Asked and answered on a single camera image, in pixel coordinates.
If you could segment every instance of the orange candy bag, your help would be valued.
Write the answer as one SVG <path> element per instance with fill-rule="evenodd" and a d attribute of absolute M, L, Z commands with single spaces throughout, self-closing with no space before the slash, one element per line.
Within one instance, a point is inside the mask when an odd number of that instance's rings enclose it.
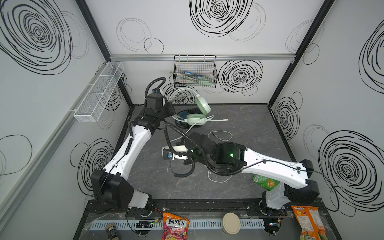
<path fill-rule="evenodd" d="M 291 206 L 301 226 L 300 240 L 328 240 L 318 207 Z"/>
<path fill-rule="evenodd" d="M 163 234 L 161 239 L 186 240 L 189 224 L 188 219 L 165 212 L 163 214 Z"/>

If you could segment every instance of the green snack packet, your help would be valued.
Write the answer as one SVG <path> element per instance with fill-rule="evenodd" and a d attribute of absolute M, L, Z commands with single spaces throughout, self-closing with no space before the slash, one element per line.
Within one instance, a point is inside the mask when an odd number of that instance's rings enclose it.
<path fill-rule="evenodd" d="M 258 185 L 265 187 L 268 190 L 274 189 L 280 182 L 272 178 L 264 177 L 258 174 L 253 176 L 253 182 L 256 182 Z"/>

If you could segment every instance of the headphone ear cup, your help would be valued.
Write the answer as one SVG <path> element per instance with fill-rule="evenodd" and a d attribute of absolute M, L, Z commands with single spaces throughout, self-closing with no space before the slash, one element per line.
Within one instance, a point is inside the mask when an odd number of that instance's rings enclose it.
<path fill-rule="evenodd" d="M 208 105 L 204 97 L 198 96 L 197 98 L 195 98 L 195 103 L 197 107 L 200 109 L 202 114 L 207 115 L 208 113 L 211 112 L 211 107 Z"/>
<path fill-rule="evenodd" d="M 207 117 L 206 115 L 200 114 L 200 113 L 188 114 L 187 115 L 187 123 L 189 125 L 193 125 L 195 123 L 196 123 L 195 125 L 204 125 L 207 122 L 207 120 L 204 119 L 206 117 Z"/>

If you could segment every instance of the black corner post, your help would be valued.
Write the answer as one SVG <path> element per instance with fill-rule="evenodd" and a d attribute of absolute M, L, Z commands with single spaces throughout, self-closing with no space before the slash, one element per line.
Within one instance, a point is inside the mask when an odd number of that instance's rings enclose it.
<path fill-rule="evenodd" d="M 79 6 L 81 13 L 83 14 L 83 17 L 88 24 L 89 30 L 91 31 L 93 38 L 95 39 L 97 45 L 99 46 L 99 49 L 105 61 L 110 61 L 111 54 L 108 51 L 107 45 L 105 44 L 99 29 L 97 28 L 96 22 L 93 19 L 93 16 L 91 14 L 91 11 L 88 8 L 87 3 L 85 2 L 85 0 L 76 0 L 76 3 Z M 125 88 L 124 83 L 121 80 L 118 81 L 118 86 L 129 108 L 133 109 L 134 106 L 132 104 L 132 100 L 129 97 L 127 89 Z"/>
<path fill-rule="evenodd" d="M 296 58 L 293 63 L 291 63 L 287 70 L 285 71 L 279 85 L 277 86 L 275 92 L 272 95 L 272 98 L 269 100 L 269 107 L 271 108 L 272 105 L 275 103 L 277 98 L 279 97 L 279 94 L 283 90 L 285 84 L 287 83 L 288 79 L 290 78 L 291 74 L 293 73 L 293 70 L 299 63 L 302 55 L 306 51 L 308 45 L 311 43 L 313 36 L 316 34 L 317 30 L 319 29 L 320 25 L 322 24 L 325 16 L 327 15 L 328 11 L 331 9 L 333 3 L 335 0 L 325 0 L 323 2 L 323 5 L 321 6 L 319 12 L 317 13 L 315 19 L 312 22 L 312 25 L 310 26 L 307 34 L 305 35 L 303 41 L 301 42 L 301 45 L 297 49 L 296 52 Z"/>

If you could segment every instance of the round container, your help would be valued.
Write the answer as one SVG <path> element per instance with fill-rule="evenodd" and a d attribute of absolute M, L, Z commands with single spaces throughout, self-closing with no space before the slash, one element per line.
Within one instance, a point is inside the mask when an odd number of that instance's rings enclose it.
<path fill-rule="evenodd" d="M 234 213 L 227 213 L 222 219 L 222 230 L 226 234 L 233 235 L 240 231 L 240 219 Z"/>

